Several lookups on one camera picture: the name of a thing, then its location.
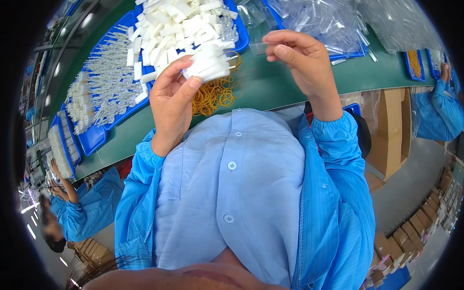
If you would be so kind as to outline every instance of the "hair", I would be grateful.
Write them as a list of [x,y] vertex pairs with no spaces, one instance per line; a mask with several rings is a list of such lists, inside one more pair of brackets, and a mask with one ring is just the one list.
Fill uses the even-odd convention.
[[39,195],[40,208],[45,208],[44,204],[46,200],[47,200],[47,197],[44,194]]

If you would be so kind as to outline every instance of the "person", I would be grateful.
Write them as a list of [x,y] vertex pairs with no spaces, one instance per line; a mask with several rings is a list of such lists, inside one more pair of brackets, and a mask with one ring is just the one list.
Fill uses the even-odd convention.
[[84,182],[76,191],[69,180],[62,178],[55,160],[51,164],[66,192],[59,194],[65,204],[56,213],[56,220],[47,218],[45,240],[52,242],[65,238],[67,241],[81,242],[114,221],[123,190],[116,168],[108,170],[97,180],[91,179],[89,189],[88,183]]
[[267,60],[287,64],[311,126],[301,115],[294,136],[274,112],[237,109],[187,131],[201,79],[179,76],[191,56],[171,63],[150,92],[156,130],[136,146],[116,211],[119,270],[102,266],[75,279],[81,287],[359,289],[375,219],[356,122],[322,43],[289,30],[263,42],[287,44],[269,45]]
[[451,141],[459,136],[464,129],[464,98],[454,68],[442,63],[433,91],[412,92],[413,110],[418,112],[419,120],[417,137]]

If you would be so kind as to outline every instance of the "blue anti-static jacket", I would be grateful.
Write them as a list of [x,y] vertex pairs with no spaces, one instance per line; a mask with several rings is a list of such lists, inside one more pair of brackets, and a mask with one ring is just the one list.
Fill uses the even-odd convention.
[[81,242],[109,226],[114,221],[122,190],[119,173],[113,167],[78,203],[66,202],[57,216],[64,238]]
[[[163,249],[155,247],[160,244],[165,248],[182,245],[169,248],[167,254],[177,264],[183,259],[190,263],[199,252],[208,253],[209,240],[213,239],[217,241],[213,246],[226,242],[263,282],[273,283],[275,276],[268,275],[270,271],[286,276],[285,281],[275,284],[292,289],[358,290],[372,262],[375,220],[356,122],[345,112],[333,122],[314,119],[310,128],[302,116],[298,142],[276,118],[272,112],[252,109],[212,116],[192,129],[166,158],[153,153],[152,130],[136,146],[115,217],[118,267],[137,270],[157,266],[159,257],[155,253]],[[293,156],[293,152],[300,156],[300,151],[301,175],[300,162]],[[163,166],[171,154],[180,154],[182,161]],[[282,176],[269,178],[273,171],[280,171]],[[211,173],[205,178],[207,183],[202,183],[204,172]],[[295,174],[301,178],[299,185],[295,184]],[[293,221],[281,211],[288,201],[279,200],[275,192],[282,183],[289,185],[289,191],[300,188],[300,200],[292,208],[299,212],[296,232],[282,227],[282,219]],[[261,199],[252,202],[254,197]],[[216,208],[208,216],[211,202]],[[256,219],[245,219],[253,215]],[[294,244],[286,244],[287,235],[293,234]],[[198,242],[204,235],[209,239]],[[167,241],[159,243],[160,236]],[[169,262],[164,262],[165,268],[172,267]]]
[[464,109],[458,99],[460,84],[456,72],[451,70],[454,87],[439,78],[432,92],[414,94],[419,114],[417,137],[451,141],[464,129]]

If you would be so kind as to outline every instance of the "shirt button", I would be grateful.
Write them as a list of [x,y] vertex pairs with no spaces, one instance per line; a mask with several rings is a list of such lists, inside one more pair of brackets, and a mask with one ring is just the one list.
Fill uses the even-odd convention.
[[234,170],[235,168],[237,168],[237,164],[233,161],[229,162],[227,164],[227,167],[230,169],[230,170]]
[[224,221],[225,221],[226,223],[231,224],[231,223],[233,223],[234,220],[235,220],[235,218],[233,217],[233,215],[226,214],[226,215],[224,216]]

